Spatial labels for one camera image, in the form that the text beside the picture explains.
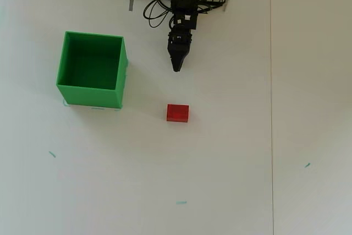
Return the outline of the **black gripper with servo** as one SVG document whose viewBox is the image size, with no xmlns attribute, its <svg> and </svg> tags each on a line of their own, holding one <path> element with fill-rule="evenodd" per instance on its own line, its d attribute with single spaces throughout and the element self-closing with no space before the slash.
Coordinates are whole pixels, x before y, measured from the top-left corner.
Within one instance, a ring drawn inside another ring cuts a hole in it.
<svg viewBox="0 0 352 235">
<path fill-rule="evenodd" d="M 173 26 L 168 34 L 167 50 L 170 55 L 173 71 L 179 72 L 184 59 L 189 54 L 192 34 L 190 29 Z"/>
</svg>

